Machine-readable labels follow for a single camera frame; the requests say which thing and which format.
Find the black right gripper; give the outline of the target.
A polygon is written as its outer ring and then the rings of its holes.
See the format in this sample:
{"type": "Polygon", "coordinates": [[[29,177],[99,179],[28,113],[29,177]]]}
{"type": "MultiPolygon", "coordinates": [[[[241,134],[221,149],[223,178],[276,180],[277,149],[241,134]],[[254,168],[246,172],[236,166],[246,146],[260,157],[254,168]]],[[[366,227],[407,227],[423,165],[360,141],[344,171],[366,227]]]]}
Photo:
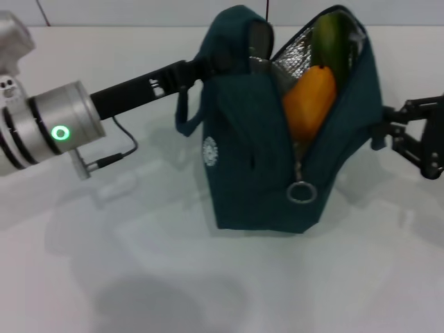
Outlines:
{"type": "Polygon", "coordinates": [[[420,169],[429,180],[438,179],[443,172],[443,111],[440,104],[443,95],[422,99],[410,99],[396,111],[384,106],[383,119],[388,123],[372,126],[371,148],[374,151],[386,147],[386,137],[392,138],[391,149],[420,169]],[[425,119],[420,141],[406,132],[406,128],[391,123],[409,123],[425,119]]]}

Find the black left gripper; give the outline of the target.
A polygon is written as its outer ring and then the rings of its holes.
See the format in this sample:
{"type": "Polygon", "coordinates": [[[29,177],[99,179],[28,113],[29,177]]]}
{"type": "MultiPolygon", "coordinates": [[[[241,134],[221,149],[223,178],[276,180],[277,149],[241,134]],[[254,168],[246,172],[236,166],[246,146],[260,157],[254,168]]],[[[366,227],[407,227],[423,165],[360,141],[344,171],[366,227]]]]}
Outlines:
{"type": "Polygon", "coordinates": [[[90,98],[100,119],[105,120],[171,94],[187,93],[197,80],[205,82],[226,74],[232,66],[232,52],[222,47],[95,92],[90,98]]]}

